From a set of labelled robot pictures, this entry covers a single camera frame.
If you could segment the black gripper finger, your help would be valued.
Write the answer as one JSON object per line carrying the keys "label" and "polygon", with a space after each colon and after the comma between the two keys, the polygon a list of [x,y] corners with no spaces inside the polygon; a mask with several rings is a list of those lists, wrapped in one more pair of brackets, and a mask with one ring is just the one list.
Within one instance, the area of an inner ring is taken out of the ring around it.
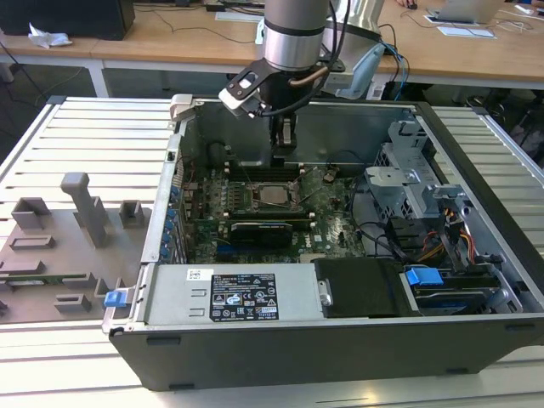
{"label": "black gripper finger", "polygon": [[283,166],[285,159],[297,148],[297,115],[274,116],[269,122],[271,165]]}

